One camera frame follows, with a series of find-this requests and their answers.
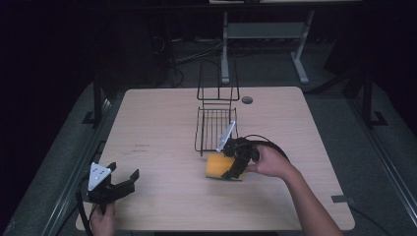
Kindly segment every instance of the black wire rack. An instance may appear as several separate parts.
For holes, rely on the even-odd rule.
[[[204,64],[202,63],[200,66],[197,99],[202,102],[202,106],[199,106],[197,113],[197,131],[194,146],[201,156],[203,156],[204,151],[215,151],[221,134],[232,120],[237,121],[236,107],[232,107],[232,102],[240,99],[240,93],[236,63],[234,67],[235,75],[225,85],[221,82],[219,73],[214,80],[205,78]],[[238,136],[237,126],[235,126],[231,136],[234,135]]]

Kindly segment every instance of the person's left hand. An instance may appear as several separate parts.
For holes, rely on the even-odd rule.
[[[89,220],[92,235],[94,236],[113,236],[116,232],[116,204],[108,204],[105,214],[99,206],[94,209]]]

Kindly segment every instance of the dark floor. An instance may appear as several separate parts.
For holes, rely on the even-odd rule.
[[[202,43],[175,44],[177,59],[211,48],[215,45]],[[241,87],[299,87],[309,90],[321,85],[334,75],[323,69],[331,51],[332,44],[309,43],[306,45],[302,61],[310,83],[302,85],[297,78],[289,52],[296,43],[261,44],[240,48],[232,57]],[[200,65],[203,62],[209,77],[215,77],[219,56],[208,55],[188,63],[178,65],[184,76],[174,76],[172,81],[164,81],[160,88],[196,88]],[[417,196],[417,140],[392,108],[384,91],[374,86],[373,110],[381,111],[387,126],[368,129],[360,117],[358,106],[361,94],[354,99],[342,95],[346,82],[315,95],[306,95],[306,100],[319,129],[328,156],[333,165],[340,186],[352,205],[372,220],[353,211],[356,226],[346,235],[384,235],[377,227],[380,224],[391,235],[417,235],[417,227],[408,214],[399,191],[394,187],[390,172],[384,166],[384,156],[388,156],[400,173],[404,183],[413,196]],[[69,115],[60,134],[39,168],[30,188],[17,209],[10,231],[5,235],[49,235],[63,224],[63,215],[70,213],[75,206],[74,193],[63,192],[75,183],[88,169],[74,170],[82,158],[91,158],[94,150],[105,141],[117,109],[123,99],[124,91],[118,90],[106,106],[104,119],[97,129],[82,124],[85,114],[92,111],[92,86],[88,86]],[[84,235],[75,227],[77,211],[63,225],[60,235]],[[301,232],[278,232],[279,235],[301,235]],[[153,232],[117,232],[117,235],[179,235]],[[223,233],[215,235],[238,235]]]

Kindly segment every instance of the yellow block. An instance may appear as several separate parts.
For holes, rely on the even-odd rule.
[[[233,162],[234,158],[224,156],[223,153],[210,153],[206,166],[206,177],[221,179],[221,175],[230,169]],[[243,180],[243,174],[241,174],[239,178],[231,180]]]

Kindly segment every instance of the dark background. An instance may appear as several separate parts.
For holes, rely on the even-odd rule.
[[[309,41],[340,35],[327,69],[339,75],[366,65],[417,134],[415,9],[412,0],[323,8]],[[0,1],[0,231],[94,76],[102,78],[108,96],[125,86],[157,87],[169,50],[155,56],[151,35],[166,37],[168,30],[188,40],[221,36],[221,13],[152,15],[150,20],[143,13],[97,11],[69,1]]]

